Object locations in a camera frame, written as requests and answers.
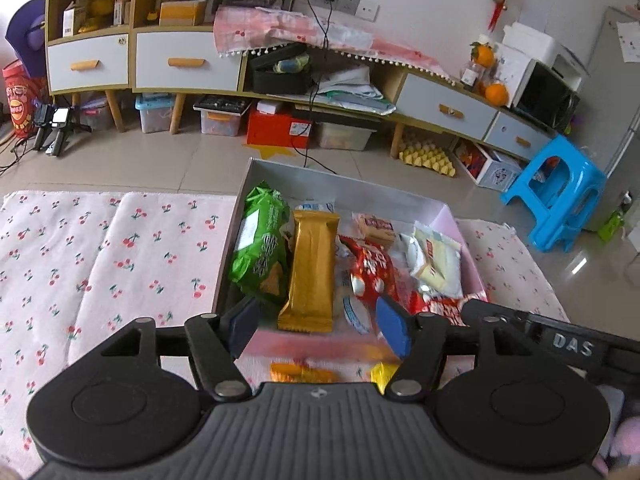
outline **egg carton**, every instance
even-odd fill
[[[447,153],[429,141],[413,140],[408,138],[400,143],[398,158],[405,164],[428,168],[439,174],[456,176],[456,168]]]

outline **red candy wrapper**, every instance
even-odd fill
[[[409,314],[415,316],[419,312],[431,312],[438,316],[446,317],[452,325],[466,326],[462,322],[460,312],[463,305],[469,300],[488,301],[487,294],[480,292],[478,294],[468,294],[461,300],[453,300],[444,296],[429,297],[427,294],[421,294],[414,291],[409,300]]]
[[[356,298],[372,309],[381,294],[398,301],[394,266],[382,246],[348,236],[340,236],[340,241],[356,257],[351,267],[351,286]]]

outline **red bucket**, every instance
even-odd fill
[[[2,69],[9,112],[14,123],[15,135],[21,139],[33,132],[35,103],[42,101],[47,92],[47,79],[30,79],[22,62],[16,59]]]

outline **gold snack bar wrapper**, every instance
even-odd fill
[[[289,301],[278,316],[278,328],[331,332],[334,327],[335,235],[340,215],[296,210],[293,218],[296,235]]]

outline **green snack bag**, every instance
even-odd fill
[[[280,228],[287,221],[289,205],[266,182],[244,200],[230,279],[245,294],[276,303],[286,299],[289,269]]]

